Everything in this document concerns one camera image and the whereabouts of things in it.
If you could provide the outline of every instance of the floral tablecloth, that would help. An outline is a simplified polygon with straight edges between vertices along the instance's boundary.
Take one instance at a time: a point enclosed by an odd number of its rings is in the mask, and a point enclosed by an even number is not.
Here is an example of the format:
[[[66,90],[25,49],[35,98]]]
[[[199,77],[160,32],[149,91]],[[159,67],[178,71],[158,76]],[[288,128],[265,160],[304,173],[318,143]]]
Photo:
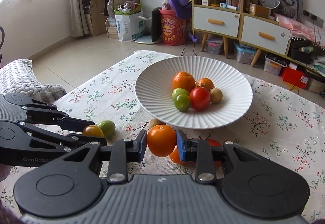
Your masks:
[[[109,139],[109,144],[119,139],[134,139],[141,129],[148,129],[152,120],[135,98],[134,83],[147,66],[170,57],[173,55],[136,51],[55,104],[71,117],[95,123],[113,120],[116,134]],[[310,185],[310,199],[303,217],[308,221],[325,217],[325,109],[276,85],[248,75],[246,78],[252,85],[253,102],[243,118],[215,130],[185,129],[184,132],[188,138],[236,142],[295,170]],[[56,126],[42,127],[64,135],[68,133]],[[106,176],[107,168],[108,162],[104,162],[101,176]],[[0,183],[2,203],[17,215],[19,210],[13,199],[13,186],[30,170],[32,168],[13,167],[9,177]],[[158,158],[147,150],[143,162],[128,164],[128,173],[194,175],[194,167],[174,164],[168,157]]]

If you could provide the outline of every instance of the cat picture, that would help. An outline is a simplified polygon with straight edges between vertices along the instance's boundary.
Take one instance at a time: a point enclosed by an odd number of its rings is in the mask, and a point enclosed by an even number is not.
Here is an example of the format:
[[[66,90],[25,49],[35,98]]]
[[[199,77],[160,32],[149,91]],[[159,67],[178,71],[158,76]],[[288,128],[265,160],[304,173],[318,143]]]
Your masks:
[[[274,9],[274,12],[297,21],[300,19],[298,15],[301,13],[299,2],[300,0],[281,0],[279,6]]]

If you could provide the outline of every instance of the gray cushion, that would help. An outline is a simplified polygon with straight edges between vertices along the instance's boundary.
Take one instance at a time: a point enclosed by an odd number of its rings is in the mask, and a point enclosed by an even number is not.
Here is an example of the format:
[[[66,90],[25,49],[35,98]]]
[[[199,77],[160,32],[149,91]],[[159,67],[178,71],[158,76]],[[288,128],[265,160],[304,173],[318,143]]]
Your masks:
[[[62,85],[42,85],[34,75],[33,62],[27,59],[15,60],[0,69],[0,93],[20,93],[46,103],[67,94]]]

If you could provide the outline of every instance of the orange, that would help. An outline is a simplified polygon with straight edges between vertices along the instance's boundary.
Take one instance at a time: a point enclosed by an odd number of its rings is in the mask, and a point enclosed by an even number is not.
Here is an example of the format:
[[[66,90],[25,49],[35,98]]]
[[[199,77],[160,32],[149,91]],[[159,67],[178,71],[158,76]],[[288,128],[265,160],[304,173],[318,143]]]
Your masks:
[[[179,158],[179,154],[178,154],[178,150],[177,150],[177,146],[175,146],[174,151],[169,155],[170,160],[172,160],[172,162],[174,162],[175,164],[183,164],[185,162],[181,161],[181,159]]]
[[[96,125],[89,125],[85,127],[82,131],[82,134],[93,137],[104,137],[103,131],[100,127],[97,127]]]
[[[196,88],[205,88],[209,91],[212,90],[213,88],[215,88],[213,82],[207,78],[200,79],[198,82],[195,83],[195,87]]]
[[[209,140],[207,140],[208,142],[209,142],[209,144],[210,144],[210,146],[222,146],[222,144],[221,143],[219,143],[218,141],[216,141],[216,140],[212,140],[212,139],[209,139]],[[220,167],[221,166],[221,161],[215,161],[214,162],[214,167],[215,168],[218,168],[218,167]]]
[[[187,72],[178,72],[173,78],[173,89],[183,88],[191,92],[194,88],[194,77]]]
[[[168,125],[156,125],[148,131],[147,145],[153,155],[166,157],[176,145],[176,133]]]

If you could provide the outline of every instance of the white plate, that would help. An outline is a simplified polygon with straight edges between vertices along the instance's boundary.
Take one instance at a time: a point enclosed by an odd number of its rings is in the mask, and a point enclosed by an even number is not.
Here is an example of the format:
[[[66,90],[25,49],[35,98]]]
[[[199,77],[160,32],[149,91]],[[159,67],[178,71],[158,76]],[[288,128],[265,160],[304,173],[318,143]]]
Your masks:
[[[202,112],[178,111],[173,102],[172,80],[185,71],[195,80],[209,78],[223,93],[220,103]],[[189,129],[214,129],[229,125],[248,111],[253,99],[251,85],[232,66],[207,57],[181,56],[164,59],[147,67],[135,82],[135,96],[152,116],[167,124]]]

